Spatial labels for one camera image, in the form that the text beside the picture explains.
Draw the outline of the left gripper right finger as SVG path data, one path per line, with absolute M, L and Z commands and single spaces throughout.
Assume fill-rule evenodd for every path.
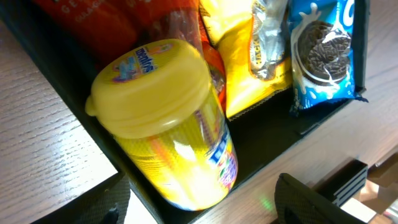
M 280 224 L 364 224 L 287 173 L 279 175 L 274 200 Z

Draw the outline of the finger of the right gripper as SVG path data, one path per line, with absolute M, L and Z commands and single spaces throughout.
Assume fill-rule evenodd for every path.
M 314 186 L 313 190 L 334 205 L 341 207 L 365 185 L 368 165 L 354 159 L 340 170 Z

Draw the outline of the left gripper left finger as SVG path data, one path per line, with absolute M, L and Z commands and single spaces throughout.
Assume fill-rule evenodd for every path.
M 123 224 L 131 190 L 124 174 L 115 174 L 33 224 Z

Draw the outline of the yellow Mentos gum bottle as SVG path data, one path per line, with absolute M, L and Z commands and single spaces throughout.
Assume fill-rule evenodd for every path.
M 94 79 L 85 110 L 173 206 L 203 210 L 223 200 L 238 160 L 205 59 L 191 44 L 140 46 Z

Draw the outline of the blue Oreo cookie pack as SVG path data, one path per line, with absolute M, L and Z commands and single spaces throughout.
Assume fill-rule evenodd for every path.
M 292 114 L 321 103 L 363 100 L 355 90 L 354 10 L 354 0 L 289 2 Z

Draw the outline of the yellow Hacks candy bag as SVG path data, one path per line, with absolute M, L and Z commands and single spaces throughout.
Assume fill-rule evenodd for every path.
M 226 117 L 241 116 L 292 85 L 287 0 L 200 0 L 226 72 Z

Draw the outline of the red candy bag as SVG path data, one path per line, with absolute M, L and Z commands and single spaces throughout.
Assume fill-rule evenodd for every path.
M 196 0 L 34 0 L 104 67 L 140 45 L 185 40 L 204 56 L 218 99 L 226 104 L 223 60 L 208 40 Z

